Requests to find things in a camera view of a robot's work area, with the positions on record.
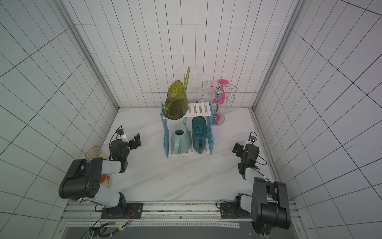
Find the dark teal watering can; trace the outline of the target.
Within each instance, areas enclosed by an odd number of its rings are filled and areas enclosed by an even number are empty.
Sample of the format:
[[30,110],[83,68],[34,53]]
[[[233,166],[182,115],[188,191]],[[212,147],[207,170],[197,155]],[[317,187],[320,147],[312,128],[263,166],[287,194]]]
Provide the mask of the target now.
[[206,148],[207,123],[204,117],[194,117],[192,120],[193,148],[202,154]]

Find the light green watering can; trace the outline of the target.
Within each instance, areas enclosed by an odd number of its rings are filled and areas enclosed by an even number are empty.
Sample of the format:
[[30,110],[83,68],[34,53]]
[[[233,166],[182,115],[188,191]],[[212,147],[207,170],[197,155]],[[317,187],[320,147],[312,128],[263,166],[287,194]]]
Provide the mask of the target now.
[[183,122],[173,128],[171,140],[174,154],[183,154],[190,150],[192,139],[187,128],[187,118],[183,118]]

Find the olive green watering can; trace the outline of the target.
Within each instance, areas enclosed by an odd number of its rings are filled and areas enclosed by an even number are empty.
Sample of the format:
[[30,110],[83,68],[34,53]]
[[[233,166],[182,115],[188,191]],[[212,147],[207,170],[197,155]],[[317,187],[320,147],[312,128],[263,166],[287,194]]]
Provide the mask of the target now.
[[185,81],[175,81],[167,91],[167,98],[163,108],[163,117],[178,120],[188,111],[187,87],[191,68],[188,67]]

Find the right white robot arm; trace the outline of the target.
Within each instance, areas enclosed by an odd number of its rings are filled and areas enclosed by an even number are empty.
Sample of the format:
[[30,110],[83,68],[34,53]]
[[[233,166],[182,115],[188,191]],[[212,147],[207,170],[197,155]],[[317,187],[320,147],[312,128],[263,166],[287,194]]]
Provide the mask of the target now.
[[239,193],[235,197],[236,215],[240,218],[251,216],[253,230],[261,236],[268,236],[272,228],[289,229],[291,216],[287,186],[272,181],[260,172],[256,165],[259,147],[236,143],[232,152],[241,159],[238,163],[239,174],[253,186],[251,195]]

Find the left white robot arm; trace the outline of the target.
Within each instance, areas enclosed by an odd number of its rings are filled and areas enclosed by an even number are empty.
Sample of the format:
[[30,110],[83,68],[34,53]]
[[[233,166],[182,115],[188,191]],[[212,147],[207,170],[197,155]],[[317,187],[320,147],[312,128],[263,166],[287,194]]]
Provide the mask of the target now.
[[109,143],[108,160],[102,157],[74,160],[59,187],[59,196],[62,199],[90,201],[101,205],[103,219],[140,219],[143,203],[127,203],[124,194],[113,192],[101,183],[102,175],[125,172],[130,151],[139,146],[140,134],[129,141],[117,138]]

